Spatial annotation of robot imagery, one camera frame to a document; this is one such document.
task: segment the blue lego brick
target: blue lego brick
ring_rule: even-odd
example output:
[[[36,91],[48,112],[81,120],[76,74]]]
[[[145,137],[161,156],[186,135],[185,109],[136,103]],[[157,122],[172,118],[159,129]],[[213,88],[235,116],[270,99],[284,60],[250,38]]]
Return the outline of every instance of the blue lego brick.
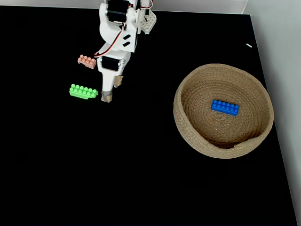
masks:
[[[239,106],[220,100],[213,100],[211,110],[236,116],[238,114]]]

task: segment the toy block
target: toy block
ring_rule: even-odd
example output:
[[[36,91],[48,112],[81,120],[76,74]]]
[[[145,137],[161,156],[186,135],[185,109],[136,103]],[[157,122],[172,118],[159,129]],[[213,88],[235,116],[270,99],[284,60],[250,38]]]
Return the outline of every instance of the toy block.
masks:
[[[239,106],[220,100],[213,100],[211,110],[236,116],[238,114]]]
[[[77,60],[78,64],[82,63],[84,66],[94,69],[96,65],[96,60],[91,59],[90,57],[80,55],[79,59]]]
[[[71,85],[70,91],[71,96],[79,97],[88,100],[88,98],[95,98],[98,95],[96,89],[88,89],[87,87],[79,85]]]

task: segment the black table surface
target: black table surface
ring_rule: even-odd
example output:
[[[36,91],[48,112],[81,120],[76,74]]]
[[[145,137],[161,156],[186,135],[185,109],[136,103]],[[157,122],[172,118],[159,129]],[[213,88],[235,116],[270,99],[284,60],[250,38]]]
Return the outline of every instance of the black table surface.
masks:
[[[15,70],[40,89],[33,98],[39,144],[27,167],[50,197],[10,213],[18,223],[296,224],[275,126],[251,153],[223,160],[191,148],[174,122],[175,92],[201,65],[231,65],[266,87],[249,15],[154,12],[157,23],[150,35],[139,35],[108,104],[101,95],[69,95],[73,83],[102,89],[97,67],[77,63],[104,44],[97,9],[0,12],[27,57]],[[64,190],[85,199],[94,188],[95,200],[85,206],[64,208],[58,198]]]

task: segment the woven basket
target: woven basket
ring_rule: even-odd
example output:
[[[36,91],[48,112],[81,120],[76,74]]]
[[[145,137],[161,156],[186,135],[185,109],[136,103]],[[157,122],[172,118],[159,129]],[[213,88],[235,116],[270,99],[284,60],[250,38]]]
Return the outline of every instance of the woven basket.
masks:
[[[214,99],[239,105],[237,116],[211,110]],[[263,85],[228,65],[204,65],[180,84],[174,119],[185,141],[198,152],[231,159],[254,150],[269,134],[274,112]]]

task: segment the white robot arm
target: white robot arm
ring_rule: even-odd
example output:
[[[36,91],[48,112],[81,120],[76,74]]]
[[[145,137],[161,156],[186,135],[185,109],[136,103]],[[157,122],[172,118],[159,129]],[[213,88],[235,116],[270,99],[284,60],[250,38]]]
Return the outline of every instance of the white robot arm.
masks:
[[[113,86],[122,81],[122,72],[135,52],[137,35],[149,34],[156,16],[150,10],[153,0],[108,0],[100,5],[100,35],[103,47],[94,55],[103,74],[102,101],[112,100]]]

